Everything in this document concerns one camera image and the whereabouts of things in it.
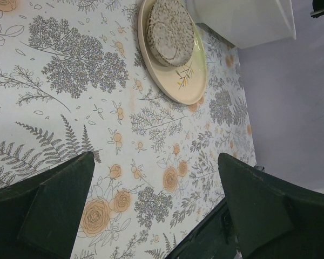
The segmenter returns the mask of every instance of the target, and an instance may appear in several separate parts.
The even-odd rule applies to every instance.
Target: orange rose print
[[[187,174],[187,162],[182,160],[178,167],[179,176],[184,177]]]
[[[103,232],[109,223],[110,208],[106,200],[98,198],[86,203],[80,226],[88,237]]]
[[[189,109],[190,112],[196,112],[198,109],[198,106],[197,106],[197,104],[191,104],[191,105],[188,105],[187,108]]]
[[[204,103],[204,96],[202,96],[197,103],[198,104],[203,104]]]
[[[250,124],[247,125],[247,134],[250,135],[250,136],[252,135],[252,129],[251,129]]]
[[[190,112],[196,112],[198,110],[198,107],[204,103],[204,96],[202,96],[199,101],[197,101],[195,104],[188,105],[187,108]]]
[[[109,207],[116,212],[124,212],[131,203],[130,193],[122,190],[115,195],[115,198],[109,203]]]
[[[16,0],[0,0],[0,11],[9,12],[17,7]]]
[[[180,147],[179,147],[179,144],[175,144],[173,153],[174,153],[175,155],[177,155],[177,154],[180,153]]]
[[[230,69],[233,64],[234,64],[234,57],[233,55],[230,55],[230,56],[227,56],[226,57],[226,64],[227,64],[227,67]]]
[[[112,168],[110,168],[110,173],[109,173],[111,178],[118,178],[121,176],[121,167],[117,164],[113,165]]]
[[[173,192],[177,189],[178,186],[178,175],[177,171],[170,167],[168,168],[163,175],[163,186],[168,192]]]

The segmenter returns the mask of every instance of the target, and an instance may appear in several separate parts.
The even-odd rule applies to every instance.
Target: gray tree illustration
[[[104,53],[98,39],[81,35],[67,20],[37,16],[29,32],[29,47],[52,55],[42,73],[57,93],[79,98],[88,84],[108,93],[116,89],[116,83],[126,86],[129,75],[125,62],[116,53]]]
[[[227,90],[222,89],[221,92],[215,94],[215,100],[211,100],[209,104],[210,116],[213,122],[222,125],[226,122],[228,126],[233,122],[233,113],[230,110],[232,106],[231,96]]]

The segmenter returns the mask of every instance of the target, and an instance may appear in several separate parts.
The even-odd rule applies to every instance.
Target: botanical print
[[[82,250],[79,256],[75,255],[74,259],[95,259],[95,254],[90,251]]]
[[[118,116],[118,123],[121,125],[121,121],[124,119],[124,110],[121,108],[121,104],[119,103],[118,105],[115,103],[115,101],[113,101],[113,106],[115,108],[114,111],[111,111],[110,113],[114,113],[117,114]]]
[[[176,118],[171,111],[160,108],[144,107],[141,112],[130,115],[132,131],[138,135],[149,134],[153,142],[152,149],[159,153],[165,144],[165,138],[183,131],[182,119],[186,116],[181,113]]]
[[[137,194],[141,185],[134,189],[123,188],[123,182],[118,181],[121,173],[121,166],[113,165],[109,168],[108,175],[105,178],[100,176],[89,190],[90,199],[84,206],[77,236],[90,237],[89,247],[94,246],[95,251],[98,243],[101,247],[107,244],[111,246],[131,223],[131,218],[127,218],[123,213],[132,204],[132,196]]]
[[[143,89],[143,88],[141,89],[139,88],[141,87],[141,82],[139,80],[136,81],[136,86],[140,91]],[[153,95],[153,90],[152,87],[150,86],[148,92],[144,94],[142,98],[138,98],[138,100],[148,101],[150,106],[158,108],[161,107],[161,100],[168,101],[168,97],[162,92],[161,89],[159,89],[159,91],[157,91]]]
[[[200,151],[202,148],[208,147],[210,144],[210,140],[213,139],[213,135],[211,131],[206,131],[205,133],[198,134],[198,140],[192,141],[192,146],[190,148],[191,152]]]
[[[6,141],[0,142],[0,161],[6,167],[10,167],[12,171],[5,172],[4,166],[0,168],[0,187],[7,186],[13,183],[13,180],[18,176],[25,178],[30,175],[43,172],[51,165],[57,165],[70,158],[87,151],[94,153],[95,161],[101,163],[99,150],[95,150],[90,142],[86,126],[84,125],[82,141],[78,141],[72,126],[67,121],[66,117],[61,115],[65,124],[65,139],[56,139],[54,132],[50,133],[48,130],[38,129],[28,124],[16,122],[17,125],[22,126],[29,131],[36,139],[36,148],[42,148],[40,152],[35,152],[36,148],[30,148],[27,151],[23,150],[25,144],[15,146],[14,142],[6,144]]]
[[[255,165],[236,49],[198,28],[207,88],[172,101],[139,49],[141,3],[0,1],[0,188],[92,151],[72,259],[165,258],[224,198],[218,155]]]
[[[157,222],[165,222],[169,209],[173,207],[173,201],[170,195],[162,191],[155,194],[154,189],[147,186],[138,192],[138,201],[134,206],[139,225],[151,229],[154,218]]]
[[[175,234],[173,234],[173,240],[169,240],[165,233],[163,233],[163,237],[166,246],[165,251],[163,251],[161,248],[145,251],[146,253],[150,254],[154,259],[164,259],[177,246],[177,240],[175,238]]]
[[[184,70],[180,72],[178,70],[175,70],[176,74],[178,74],[178,76],[180,77],[179,80],[181,80],[181,82],[178,82],[179,89],[187,86],[188,80],[192,79],[192,76],[194,74],[194,71],[192,69],[192,62],[190,63],[189,66],[184,65],[183,69]]]
[[[133,235],[133,238],[129,240],[129,243],[126,245],[127,249],[124,250],[122,253],[119,252],[119,247],[115,247],[115,251],[110,256],[111,259],[132,259],[136,256],[136,253],[133,251],[133,248],[136,247],[136,245],[140,245],[142,243],[145,243],[148,237],[147,230],[142,230],[139,233],[139,236],[137,234]]]
[[[63,105],[69,112],[70,109],[61,101],[46,93],[41,89],[43,82],[37,77],[33,79],[33,72],[16,65],[14,72],[4,73],[0,68],[0,88],[31,88],[35,90],[35,93],[26,92],[25,95],[19,94],[19,98],[16,102],[19,106],[23,103],[29,104],[32,100],[41,100],[46,103],[51,100],[55,100]]]
[[[183,198],[181,204],[181,210],[176,210],[173,213],[173,219],[171,220],[170,226],[175,227],[178,223],[182,223],[185,216],[190,216],[197,209],[196,202],[201,198],[200,192],[191,193],[190,198]]]
[[[126,64],[117,53],[102,51],[101,42],[91,36],[81,35],[69,22],[37,16],[29,26],[29,47],[51,54],[51,61],[42,73],[57,93],[79,98],[87,84],[112,93],[116,83],[126,86]]]
[[[111,145],[115,145],[115,154],[118,155],[118,153],[121,151],[121,148],[123,147],[123,140],[122,140],[122,136],[120,133],[118,133],[117,129],[116,130],[111,130],[110,128],[108,128],[109,133],[112,135],[110,137],[111,141],[107,141],[108,144]]]

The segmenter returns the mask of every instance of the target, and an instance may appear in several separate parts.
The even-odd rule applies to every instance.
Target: stack of plates
[[[206,60],[197,28],[177,0],[144,0],[138,40],[146,67],[171,99],[194,104],[206,87]]]

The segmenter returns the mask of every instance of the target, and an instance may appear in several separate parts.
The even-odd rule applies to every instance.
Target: cream plate
[[[192,57],[181,67],[166,67],[153,56],[146,40],[146,24],[156,0],[144,0],[138,16],[138,40],[146,67],[158,87],[172,100],[195,104],[206,87],[206,61],[200,34],[193,24],[194,48]]]

